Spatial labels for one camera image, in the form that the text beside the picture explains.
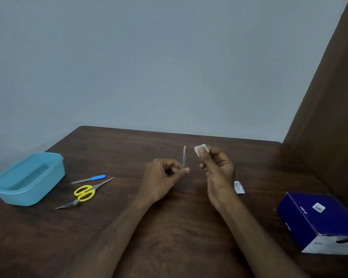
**yellow-handled scissors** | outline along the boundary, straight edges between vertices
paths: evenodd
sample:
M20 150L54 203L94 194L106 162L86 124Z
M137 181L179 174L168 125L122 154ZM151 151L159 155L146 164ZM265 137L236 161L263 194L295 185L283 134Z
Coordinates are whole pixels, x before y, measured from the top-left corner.
M80 186L79 188L77 188L74 192L74 195L78 197L78 200L79 202L84 202L84 201L88 201L89 199L93 198L94 194L95 194L95 191L100 187L102 186L103 184L109 182L111 179L114 179L115 177L112 177L110 179L107 179L106 181L100 183L100 184L97 184L97 185L94 185L94 186L91 186L91 185L83 185L83 186Z

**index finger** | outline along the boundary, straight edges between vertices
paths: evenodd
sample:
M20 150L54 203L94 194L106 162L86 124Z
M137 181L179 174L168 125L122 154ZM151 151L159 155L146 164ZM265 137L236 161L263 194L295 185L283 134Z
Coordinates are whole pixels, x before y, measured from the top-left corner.
M212 156L216 164L222 163L224 161L227 161L227 162L231 161L228 158L228 156L223 151L221 151L218 147L213 147L211 145L206 145L206 147L209 149L210 155Z
M162 159L162 166L165 170L171 167L177 168L178 170L184 168L183 164L176 159Z

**gray-blue wall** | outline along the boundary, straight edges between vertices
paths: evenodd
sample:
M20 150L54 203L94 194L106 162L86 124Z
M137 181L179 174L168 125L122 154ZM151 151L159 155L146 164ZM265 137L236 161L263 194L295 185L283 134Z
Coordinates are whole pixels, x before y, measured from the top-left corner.
M282 141L347 0L0 0L0 172L80 125Z

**plastic container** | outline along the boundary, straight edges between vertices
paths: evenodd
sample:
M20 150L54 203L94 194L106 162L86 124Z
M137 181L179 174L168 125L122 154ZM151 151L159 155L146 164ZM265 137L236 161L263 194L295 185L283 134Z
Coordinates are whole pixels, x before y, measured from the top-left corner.
M0 198L12 205L31 206L64 177L61 154L37 152L0 174Z

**white pad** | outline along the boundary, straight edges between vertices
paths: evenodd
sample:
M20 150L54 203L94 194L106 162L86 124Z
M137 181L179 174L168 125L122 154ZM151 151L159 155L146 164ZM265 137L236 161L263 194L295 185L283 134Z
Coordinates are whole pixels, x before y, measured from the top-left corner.
M207 149L207 147L206 147L206 144L202 144L199 146L195 146L195 152L196 152L197 156L200 156L200 154L199 154L199 147L200 146L204 147L206 149L206 151L208 151L210 153L209 149Z

